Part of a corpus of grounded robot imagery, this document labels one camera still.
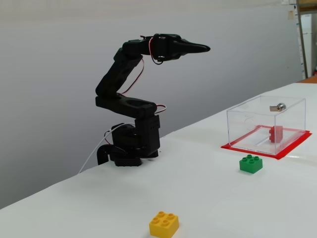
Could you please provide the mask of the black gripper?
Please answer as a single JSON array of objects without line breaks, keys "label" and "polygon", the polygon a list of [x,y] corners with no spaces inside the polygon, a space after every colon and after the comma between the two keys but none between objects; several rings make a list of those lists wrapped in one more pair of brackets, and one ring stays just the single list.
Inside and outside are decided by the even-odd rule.
[{"label": "black gripper", "polygon": [[[175,59],[175,45],[181,37],[177,34],[155,34],[151,37],[151,57],[154,62],[164,62]],[[180,57],[190,54],[205,53],[210,47],[196,44],[182,39],[182,51]]]}]

